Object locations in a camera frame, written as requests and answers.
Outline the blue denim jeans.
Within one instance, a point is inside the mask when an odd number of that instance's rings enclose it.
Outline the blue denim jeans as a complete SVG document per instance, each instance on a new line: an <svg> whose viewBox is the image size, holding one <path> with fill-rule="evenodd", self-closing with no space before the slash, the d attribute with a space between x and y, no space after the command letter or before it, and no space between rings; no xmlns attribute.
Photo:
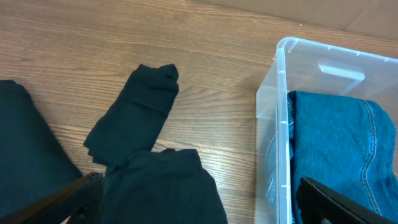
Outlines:
<svg viewBox="0 0 398 224"><path fill-rule="evenodd" d="M370 211L397 221L392 160L396 128L375 102L291 91L287 95L292 210L300 179L313 178Z"/></svg>

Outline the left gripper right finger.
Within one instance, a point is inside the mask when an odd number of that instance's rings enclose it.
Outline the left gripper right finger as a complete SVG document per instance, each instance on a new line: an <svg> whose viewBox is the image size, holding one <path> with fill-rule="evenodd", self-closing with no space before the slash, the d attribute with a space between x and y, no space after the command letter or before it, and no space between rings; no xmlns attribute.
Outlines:
<svg viewBox="0 0 398 224"><path fill-rule="evenodd" d="M300 179L296 201L304 223L391 223L309 177Z"/></svg>

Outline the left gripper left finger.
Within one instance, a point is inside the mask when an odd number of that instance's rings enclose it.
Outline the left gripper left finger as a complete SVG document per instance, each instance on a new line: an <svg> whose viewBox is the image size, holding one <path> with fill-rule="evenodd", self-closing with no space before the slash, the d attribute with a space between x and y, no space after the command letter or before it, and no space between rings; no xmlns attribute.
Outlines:
<svg viewBox="0 0 398 224"><path fill-rule="evenodd" d="M101 222L104 177L91 172L68 187L45 197L28 207L1 218L1 223L94 224Z"/></svg>

